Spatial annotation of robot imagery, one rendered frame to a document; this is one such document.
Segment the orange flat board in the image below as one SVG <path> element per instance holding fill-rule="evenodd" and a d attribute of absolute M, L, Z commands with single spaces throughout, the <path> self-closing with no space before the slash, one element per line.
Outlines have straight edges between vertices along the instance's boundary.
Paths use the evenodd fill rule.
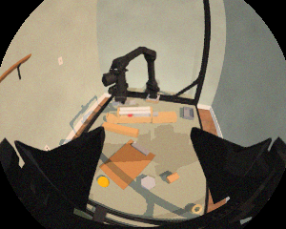
<path fill-rule="evenodd" d="M 130 140 L 99 168 L 116 184 L 127 187 L 153 158 L 151 151 Z"/>

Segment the tan wooden beam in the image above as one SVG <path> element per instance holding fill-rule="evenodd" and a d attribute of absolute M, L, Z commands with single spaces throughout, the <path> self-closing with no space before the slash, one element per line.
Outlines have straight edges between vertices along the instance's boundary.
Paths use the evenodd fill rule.
<path fill-rule="evenodd" d="M 137 137 L 139 134 L 138 129 L 126 127 L 126 126 L 121 126 L 121 125 L 117 125 L 117 124 L 112 124 L 109 122 L 104 122 L 102 126 L 107 131 L 122 134 L 122 135 Z"/>

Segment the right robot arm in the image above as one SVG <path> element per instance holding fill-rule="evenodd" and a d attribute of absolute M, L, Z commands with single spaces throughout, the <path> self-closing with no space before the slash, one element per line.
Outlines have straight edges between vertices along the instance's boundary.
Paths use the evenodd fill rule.
<path fill-rule="evenodd" d="M 109 72 L 103 73 L 102 76 L 103 85 L 107 87 L 115 82 L 125 81 L 126 80 L 125 72 L 128 71 L 126 67 L 129 65 L 130 61 L 135 59 L 141 53 L 144 54 L 144 58 L 146 59 L 148 65 L 149 80 L 148 82 L 146 82 L 146 87 L 148 88 L 148 90 L 150 90 L 149 98 L 157 99 L 157 93 L 160 91 L 160 89 L 157 86 L 154 74 L 154 61 L 156 59 L 156 51 L 150 50 L 146 47 L 138 47 L 137 49 L 127 53 L 124 56 L 115 58 L 112 61 L 112 65 L 110 67 Z M 108 90 L 109 94 L 119 93 L 117 86 L 115 85 L 109 87 L 109 89 L 110 89 Z"/>

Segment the beige tape roll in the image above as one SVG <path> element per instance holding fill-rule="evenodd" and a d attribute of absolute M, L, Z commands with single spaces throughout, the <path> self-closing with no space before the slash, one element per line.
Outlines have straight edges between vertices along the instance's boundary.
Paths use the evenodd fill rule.
<path fill-rule="evenodd" d="M 197 207 L 197 210 L 195 211 L 194 208 Z M 197 204 L 197 205 L 193 205 L 190 209 L 190 213 L 191 214 L 198 214 L 200 213 L 202 210 L 202 206 L 200 204 Z"/>

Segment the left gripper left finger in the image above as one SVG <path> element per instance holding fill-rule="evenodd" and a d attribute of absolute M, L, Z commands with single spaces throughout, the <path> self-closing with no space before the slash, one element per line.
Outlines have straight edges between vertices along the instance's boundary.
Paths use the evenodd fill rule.
<path fill-rule="evenodd" d="M 86 212 L 105 136 L 104 127 L 97 127 L 49 151 L 18 140 L 14 144 L 26 164 L 43 176 L 75 209 Z"/>

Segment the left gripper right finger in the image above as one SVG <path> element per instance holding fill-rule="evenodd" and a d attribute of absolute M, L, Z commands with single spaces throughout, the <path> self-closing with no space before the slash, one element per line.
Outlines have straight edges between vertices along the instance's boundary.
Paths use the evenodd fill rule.
<path fill-rule="evenodd" d="M 190 138 L 214 204 L 229 196 L 272 141 L 268 138 L 250 147 L 242 147 L 197 127 L 192 127 Z"/>

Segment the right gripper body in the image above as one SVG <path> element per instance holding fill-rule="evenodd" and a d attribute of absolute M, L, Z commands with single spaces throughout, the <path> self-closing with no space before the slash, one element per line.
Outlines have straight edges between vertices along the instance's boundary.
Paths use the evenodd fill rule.
<path fill-rule="evenodd" d="M 126 91 L 127 91 L 127 88 L 129 88 L 129 84 L 126 83 L 127 80 L 125 81 L 122 81 L 122 82 L 116 82 L 115 83 L 115 86 L 117 86 L 117 89 L 119 91 L 118 94 L 115 95 L 114 97 L 114 101 L 115 102 L 118 102 L 118 101 L 126 101 L 127 99 L 127 95 L 126 95 Z M 125 86 L 126 84 L 126 86 Z M 124 93 L 124 94 L 123 94 Z"/>

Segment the yellow short cylinder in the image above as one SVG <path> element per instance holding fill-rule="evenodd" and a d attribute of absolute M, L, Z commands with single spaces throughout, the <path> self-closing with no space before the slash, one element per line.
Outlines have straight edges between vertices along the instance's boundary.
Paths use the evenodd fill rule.
<path fill-rule="evenodd" d="M 100 186 L 102 186 L 102 187 L 107 187 L 107 186 L 109 186 L 109 180 L 107 179 L 107 178 L 105 178 L 105 177 L 100 177 L 99 179 L 98 179 L 98 184 L 100 185 Z"/>

